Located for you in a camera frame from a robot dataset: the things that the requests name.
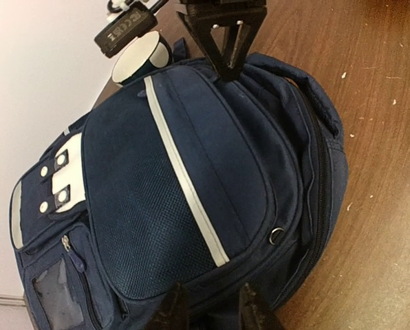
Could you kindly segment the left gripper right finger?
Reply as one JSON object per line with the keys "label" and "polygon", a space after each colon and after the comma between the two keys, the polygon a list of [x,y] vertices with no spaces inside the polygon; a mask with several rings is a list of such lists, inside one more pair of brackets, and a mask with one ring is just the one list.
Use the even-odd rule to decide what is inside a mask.
{"label": "left gripper right finger", "polygon": [[277,329],[277,317],[248,283],[241,288],[241,329]]}

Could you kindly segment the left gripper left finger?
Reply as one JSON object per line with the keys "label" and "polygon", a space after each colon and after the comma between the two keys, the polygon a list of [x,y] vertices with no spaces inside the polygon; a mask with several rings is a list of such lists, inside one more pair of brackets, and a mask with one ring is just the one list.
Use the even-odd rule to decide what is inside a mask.
{"label": "left gripper left finger", "polygon": [[147,330],[190,329],[187,291],[176,283],[162,299],[160,305],[146,324]]}

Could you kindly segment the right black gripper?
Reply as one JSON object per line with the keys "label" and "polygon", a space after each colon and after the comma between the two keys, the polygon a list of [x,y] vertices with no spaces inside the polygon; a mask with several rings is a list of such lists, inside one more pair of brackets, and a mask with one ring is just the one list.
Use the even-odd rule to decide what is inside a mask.
{"label": "right black gripper", "polygon": [[[266,1],[186,0],[179,1],[177,15],[219,77],[231,81],[239,77],[267,12]],[[226,28],[224,62],[211,30],[215,24],[215,15],[227,14],[230,17],[240,14],[248,16]]]}

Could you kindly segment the navy blue student backpack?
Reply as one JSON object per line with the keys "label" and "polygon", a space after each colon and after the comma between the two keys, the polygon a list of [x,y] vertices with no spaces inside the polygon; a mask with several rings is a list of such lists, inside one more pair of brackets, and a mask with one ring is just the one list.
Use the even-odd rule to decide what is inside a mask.
{"label": "navy blue student backpack", "polygon": [[263,54],[229,82],[182,42],[175,55],[71,124],[14,187],[38,329],[143,329],[176,283],[193,329],[236,329],[243,284],[275,309],[321,258],[348,178],[323,88]]}

